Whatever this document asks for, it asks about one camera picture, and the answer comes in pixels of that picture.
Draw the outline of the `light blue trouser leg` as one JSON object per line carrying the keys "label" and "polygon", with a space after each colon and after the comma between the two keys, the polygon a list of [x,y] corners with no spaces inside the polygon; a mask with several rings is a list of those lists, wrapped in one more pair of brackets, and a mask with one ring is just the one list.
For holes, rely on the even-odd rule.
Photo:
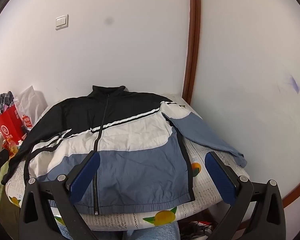
{"label": "light blue trouser leg", "polygon": [[98,239],[180,239],[180,232],[177,222],[140,230],[92,231],[92,233]]}

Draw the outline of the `white wall light switch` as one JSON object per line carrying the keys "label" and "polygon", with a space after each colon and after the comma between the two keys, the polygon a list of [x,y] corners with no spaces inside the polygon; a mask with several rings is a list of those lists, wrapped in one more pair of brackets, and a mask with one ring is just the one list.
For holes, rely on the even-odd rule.
{"label": "white wall light switch", "polygon": [[56,18],[56,24],[55,24],[56,30],[67,28],[68,25],[69,25],[69,15],[68,14],[59,16]]}

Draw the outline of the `brown wooden door frame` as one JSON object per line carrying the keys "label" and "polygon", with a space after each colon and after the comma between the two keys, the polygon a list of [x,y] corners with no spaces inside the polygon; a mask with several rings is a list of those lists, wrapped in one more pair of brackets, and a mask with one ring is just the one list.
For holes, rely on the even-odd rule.
{"label": "brown wooden door frame", "polygon": [[189,33],[182,98],[191,103],[196,77],[201,24],[201,0],[190,0]]}

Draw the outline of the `red paper gift bag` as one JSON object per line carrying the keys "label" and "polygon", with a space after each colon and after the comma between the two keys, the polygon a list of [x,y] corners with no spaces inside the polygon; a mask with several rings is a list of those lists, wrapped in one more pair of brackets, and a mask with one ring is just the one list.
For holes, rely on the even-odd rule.
{"label": "red paper gift bag", "polygon": [[23,140],[23,136],[25,135],[23,123],[15,105],[0,115],[0,131],[4,139],[13,140],[16,144]]}

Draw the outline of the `white plastic bag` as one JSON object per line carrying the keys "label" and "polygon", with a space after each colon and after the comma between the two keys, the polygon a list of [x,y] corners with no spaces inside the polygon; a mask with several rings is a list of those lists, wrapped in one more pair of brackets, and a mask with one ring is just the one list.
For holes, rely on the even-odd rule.
{"label": "white plastic bag", "polygon": [[30,86],[14,98],[14,105],[25,129],[33,129],[40,116],[46,109],[41,97]]}

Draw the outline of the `plaid cloth bundle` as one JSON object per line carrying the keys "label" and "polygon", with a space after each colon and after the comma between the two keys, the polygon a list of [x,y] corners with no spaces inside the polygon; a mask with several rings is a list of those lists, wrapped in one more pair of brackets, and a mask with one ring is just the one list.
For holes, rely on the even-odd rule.
{"label": "plaid cloth bundle", "polygon": [[10,90],[7,93],[0,94],[0,115],[13,105],[14,96]]}

